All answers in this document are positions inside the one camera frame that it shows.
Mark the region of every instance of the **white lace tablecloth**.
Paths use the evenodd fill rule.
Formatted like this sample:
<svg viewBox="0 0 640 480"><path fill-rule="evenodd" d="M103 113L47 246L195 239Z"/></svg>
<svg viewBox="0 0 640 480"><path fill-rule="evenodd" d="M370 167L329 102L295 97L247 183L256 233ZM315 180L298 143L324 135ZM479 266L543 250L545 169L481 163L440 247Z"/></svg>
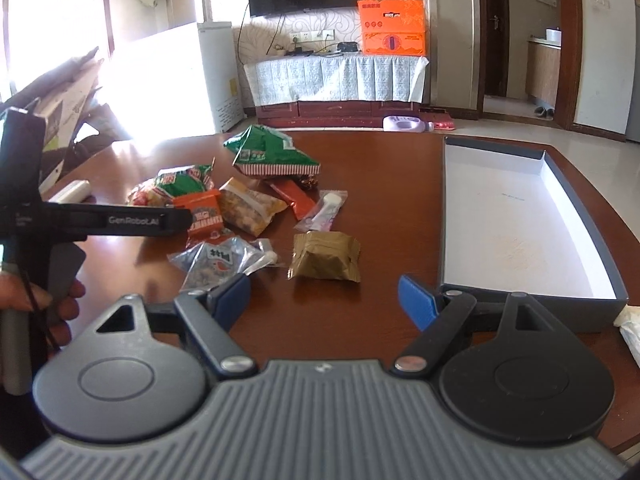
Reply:
<svg viewBox="0 0 640 480"><path fill-rule="evenodd" d="M422 102L429 61L417 56L273 57L247 63L256 106L295 101Z"/></svg>

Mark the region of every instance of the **finger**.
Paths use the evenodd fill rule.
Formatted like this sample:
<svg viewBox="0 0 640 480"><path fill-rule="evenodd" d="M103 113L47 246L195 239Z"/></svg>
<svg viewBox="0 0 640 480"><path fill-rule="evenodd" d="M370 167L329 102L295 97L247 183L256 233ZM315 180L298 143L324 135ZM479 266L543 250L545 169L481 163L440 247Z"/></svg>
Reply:
<svg viewBox="0 0 640 480"><path fill-rule="evenodd" d="M80 314L80 307L76 300L67 297L64 300L60 301L58 307L56 308L56 311L58 312L60 319L71 321L72 319L78 317L78 314Z"/></svg>
<svg viewBox="0 0 640 480"><path fill-rule="evenodd" d="M71 285L71 288L69 289L69 295L72 298L82 298L85 294L86 294L86 288L84 287L82 282L75 280Z"/></svg>
<svg viewBox="0 0 640 480"><path fill-rule="evenodd" d="M31 290L40 308L47 308L51 301L51 295L37 285L31 285ZM0 309L14 308L15 310L31 311L31 302L27 291L22 285L22 280L14 274L0 272Z"/></svg>
<svg viewBox="0 0 640 480"><path fill-rule="evenodd" d="M66 346L71 343L71 329L66 323L58 323L49 327L51 335L59 346Z"/></svg>

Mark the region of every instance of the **orange box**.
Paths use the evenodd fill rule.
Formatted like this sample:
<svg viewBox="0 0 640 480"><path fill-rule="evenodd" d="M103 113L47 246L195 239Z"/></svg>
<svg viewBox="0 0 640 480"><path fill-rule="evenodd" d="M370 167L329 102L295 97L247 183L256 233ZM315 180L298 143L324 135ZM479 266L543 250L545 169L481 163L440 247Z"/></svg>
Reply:
<svg viewBox="0 0 640 480"><path fill-rule="evenodd" d="M363 32L362 51L365 54L398 54L424 56L425 33Z"/></svg>
<svg viewBox="0 0 640 480"><path fill-rule="evenodd" d="M358 11L366 54L426 55L424 1L359 0Z"/></svg>
<svg viewBox="0 0 640 480"><path fill-rule="evenodd" d="M363 34L426 31L423 0L359 0L358 11Z"/></svg>

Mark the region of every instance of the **red snack package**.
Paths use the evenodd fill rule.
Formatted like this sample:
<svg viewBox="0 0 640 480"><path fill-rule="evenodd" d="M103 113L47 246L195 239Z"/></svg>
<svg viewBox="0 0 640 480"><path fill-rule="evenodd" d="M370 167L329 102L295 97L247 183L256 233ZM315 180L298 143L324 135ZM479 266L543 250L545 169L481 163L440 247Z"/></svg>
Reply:
<svg viewBox="0 0 640 480"><path fill-rule="evenodd" d="M291 206L298 220L302 220L316 205L290 178L274 178L267 184Z"/></svg>
<svg viewBox="0 0 640 480"><path fill-rule="evenodd" d="M219 195L220 192L217 189L211 189L174 198L175 207L187 208L193 215L193 223L188 230L187 247L207 239L216 240L225 234L218 205Z"/></svg>

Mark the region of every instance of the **metal screw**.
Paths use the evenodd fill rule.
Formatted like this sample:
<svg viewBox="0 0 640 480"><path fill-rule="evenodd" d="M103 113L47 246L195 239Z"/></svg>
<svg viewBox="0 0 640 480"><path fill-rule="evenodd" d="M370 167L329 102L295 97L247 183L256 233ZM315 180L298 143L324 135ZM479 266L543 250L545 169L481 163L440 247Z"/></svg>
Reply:
<svg viewBox="0 0 640 480"><path fill-rule="evenodd" d="M427 367L427 361L425 358L417 355L403 355L396 359L394 366L396 370L400 370L401 372L415 374L423 371Z"/></svg>
<svg viewBox="0 0 640 480"><path fill-rule="evenodd" d="M222 359L220 366L225 372L241 374L254 366L254 360L246 355L233 355Z"/></svg>

